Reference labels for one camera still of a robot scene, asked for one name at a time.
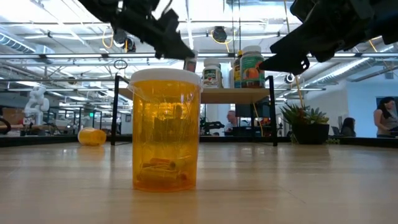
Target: white robot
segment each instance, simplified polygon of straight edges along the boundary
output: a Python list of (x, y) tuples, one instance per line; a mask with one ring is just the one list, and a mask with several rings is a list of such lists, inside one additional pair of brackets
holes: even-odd
[(25, 117), (29, 123), (33, 123), (36, 125), (41, 125), (43, 123), (43, 112), (48, 111), (50, 108), (49, 99), (44, 97), (46, 89), (42, 86), (35, 86), (33, 90), (29, 93), (29, 101), (25, 106)]

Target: wooden shelf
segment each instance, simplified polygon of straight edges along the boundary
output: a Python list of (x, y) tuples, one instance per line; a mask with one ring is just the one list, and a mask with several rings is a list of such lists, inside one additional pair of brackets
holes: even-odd
[[(119, 94), (132, 100), (132, 92), (120, 88)], [(263, 88), (205, 88), (201, 93), (201, 103), (207, 104), (250, 104), (269, 96), (269, 90)]]

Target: ceiling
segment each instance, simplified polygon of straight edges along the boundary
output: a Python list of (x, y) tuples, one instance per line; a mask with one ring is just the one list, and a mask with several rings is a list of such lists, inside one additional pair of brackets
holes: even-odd
[[(199, 53), (237, 52), (248, 45), (260, 45), (262, 52), (270, 52), (269, 47), (289, 31), (297, 28), (301, 22), (287, 10), (287, 25), (283, 1), (241, 0), (240, 7), (232, 0), (173, 0), (171, 8), (179, 15), (178, 30), (184, 42)], [(168, 0), (161, 0), (153, 13), (159, 17)], [(228, 44), (216, 43), (211, 35), (215, 26), (225, 27)], [(77, 0), (13, 0), (2, 1), (0, 7), (0, 33), (5, 33), (33, 49), (46, 46), (56, 54), (93, 54), (93, 53), (124, 53), (124, 49), (112, 42), (112, 30), (109, 24), (102, 23), (92, 16)], [(153, 47), (135, 41), (137, 52), (154, 53)], [(381, 39), (374, 40), (377, 48)], [(362, 43), (353, 52), (372, 51), (369, 43)], [(20, 54), (8, 46), (0, 45), (2, 54)], [(78, 62), (88, 63), (75, 66), (76, 60), (56, 59), (51, 65), (35, 64), (33, 60), (6, 60), (4, 69), (23, 68), (25, 73), (17, 72), (17, 78), (113, 78), (116, 72), (128, 78), (137, 70), (149, 67), (182, 68), (183, 62), (177, 60), (157, 60), (154, 58), (130, 58), (125, 70), (113, 66), (114, 60), (82, 59)], [(301, 82), (309, 83), (319, 75), (328, 75), (327, 71), (341, 65), (339, 62), (312, 63), (300, 78)], [(203, 70), (203, 61), (198, 62), (197, 73)], [(15, 78), (0, 73), (3, 78)], [(287, 87), (284, 73), (267, 72), (275, 76), (276, 87)], [(101, 87), (112, 86), (112, 82), (103, 82)], [(82, 84), (68, 85), (59, 83), (59, 88), (81, 88)]]

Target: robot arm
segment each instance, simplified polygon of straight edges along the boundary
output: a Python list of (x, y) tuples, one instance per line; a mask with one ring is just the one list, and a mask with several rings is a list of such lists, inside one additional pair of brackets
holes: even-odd
[(160, 0), (79, 0), (95, 17), (112, 25), (115, 34), (130, 33), (155, 48), (155, 56), (185, 60), (195, 54), (176, 32), (178, 15), (172, 10), (159, 20), (152, 16)]
[(308, 54), (326, 62), (378, 36), (385, 44), (398, 40), (396, 0), (295, 0), (290, 11), (303, 24), (270, 47), (276, 55), (261, 70), (298, 75), (310, 65)]

